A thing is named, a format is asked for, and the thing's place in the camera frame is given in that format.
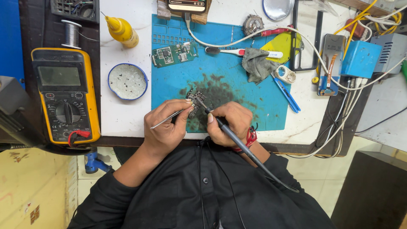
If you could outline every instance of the black shirt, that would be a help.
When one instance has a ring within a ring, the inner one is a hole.
[[[239,229],[243,225],[236,205],[247,229],[335,228],[287,171],[287,163],[271,154],[264,165],[300,193],[265,178],[263,171],[227,148],[203,141],[176,148],[139,187],[119,183],[113,171],[105,174],[78,206],[68,228],[198,229],[205,224],[206,229]]]

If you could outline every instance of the red screwdriver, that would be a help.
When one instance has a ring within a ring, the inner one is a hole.
[[[271,34],[279,34],[279,33],[288,32],[288,31],[290,31],[290,30],[289,29],[283,29],[283,28],[266,30],[266,31],[263,31],[261,33],[258,33],[256,35],[254,35],[253,37],[267,37],[267,36],[270,36]]]

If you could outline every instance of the gray cloth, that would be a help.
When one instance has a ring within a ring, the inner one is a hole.
[[[249,73],[248,82],[259,84],[280,65],[277,62],[267,60],[269,52],[256,48],[246,48],[242,66]]]

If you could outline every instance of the blue utility knife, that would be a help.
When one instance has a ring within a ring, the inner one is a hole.
[[[288,104],[290,105],[291,109],[295,112],[298,113],[301,111],[300,107],[298,104],[295,102],[294,98],[291,96],[290,92],[288,92],[287,88],[284,86],[284,84],[281,82],[281,80],[274,78],[274,82],[277,84],[277,87],[280,89],[284,97],[287,99]]]

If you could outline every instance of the white toothbrush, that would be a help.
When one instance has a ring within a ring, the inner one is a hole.
[[[227,50],[227,49],[218,49],[218,48],[214,48],[214,47],[206,47],[205,51],[209,54],[231,53],[231,54],[235,54],[238,56],[243,56],[245,54],[244,48]],[[269,55],[267,57],[282,58],[282,52],[274,52],[274,51],[268,51],[268,52],[269,52]]]

